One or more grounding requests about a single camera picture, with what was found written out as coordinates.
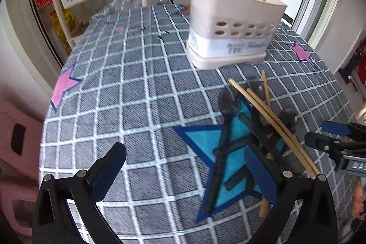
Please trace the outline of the dark translucent plastic spoon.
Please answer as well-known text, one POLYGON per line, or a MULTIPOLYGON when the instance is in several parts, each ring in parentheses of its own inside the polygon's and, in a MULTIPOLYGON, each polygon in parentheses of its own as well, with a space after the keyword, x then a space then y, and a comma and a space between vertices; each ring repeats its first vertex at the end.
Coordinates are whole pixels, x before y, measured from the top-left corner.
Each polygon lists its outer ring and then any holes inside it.
POLYGON ((221 129, 220 141, 214 153, 216 161, 203 207, 203 211, 206 214, 213 212, 220 192, 221 182, 225 174, 228 147, 231 138, 231 123, 237 113, 239 104, 240 96, 236 89, 232 86, 228 86, 221 90, 218 105, 221 114, 224 117, 224 122, 221 129))

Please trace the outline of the pink plastic stool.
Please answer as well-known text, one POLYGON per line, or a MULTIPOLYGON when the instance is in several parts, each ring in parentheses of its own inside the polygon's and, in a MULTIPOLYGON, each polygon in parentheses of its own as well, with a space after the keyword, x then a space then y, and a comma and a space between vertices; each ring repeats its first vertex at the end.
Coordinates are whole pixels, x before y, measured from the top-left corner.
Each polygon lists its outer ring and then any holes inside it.
POLYGON ((26 236, 32 228, 17 220, 14 207, 37 200, 41 134, 41 122, 1 99, 1 211, 26 236))

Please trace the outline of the grey checkered tablecloth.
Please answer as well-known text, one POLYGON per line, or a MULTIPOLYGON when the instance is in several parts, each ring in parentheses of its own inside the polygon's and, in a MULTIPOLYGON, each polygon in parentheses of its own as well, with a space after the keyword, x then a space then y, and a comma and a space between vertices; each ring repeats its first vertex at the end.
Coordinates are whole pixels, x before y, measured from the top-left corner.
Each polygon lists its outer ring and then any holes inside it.
POLYGON ((228 79, 269 84, 272 110, 296 111, 302 141, 323 121, 354 121, 341 86, 316 54, 300 61, 289 44, 307 43, 280 24, 265 61, 202 71, 186 54, 189 16, 157 5, 96 20, 61 75, 73 83, 44 121, 39 175, 73 176, 116 143, 126 162, 99 204, 124 243, 246 243, 262 224, 260 201, 234 190, 234 203, 197 222, 209 169, 175 133, 176 126, 223 121, 218 105, 228 79))

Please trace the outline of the beige plastic utensil holder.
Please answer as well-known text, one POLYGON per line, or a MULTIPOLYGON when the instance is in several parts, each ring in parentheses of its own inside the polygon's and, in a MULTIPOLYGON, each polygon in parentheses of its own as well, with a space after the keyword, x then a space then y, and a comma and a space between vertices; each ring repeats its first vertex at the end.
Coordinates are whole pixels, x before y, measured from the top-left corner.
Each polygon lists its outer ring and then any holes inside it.
POLYGON ((286 8, 279 0, 191 0, 189 60, 201 70, 263 62, 286 8))

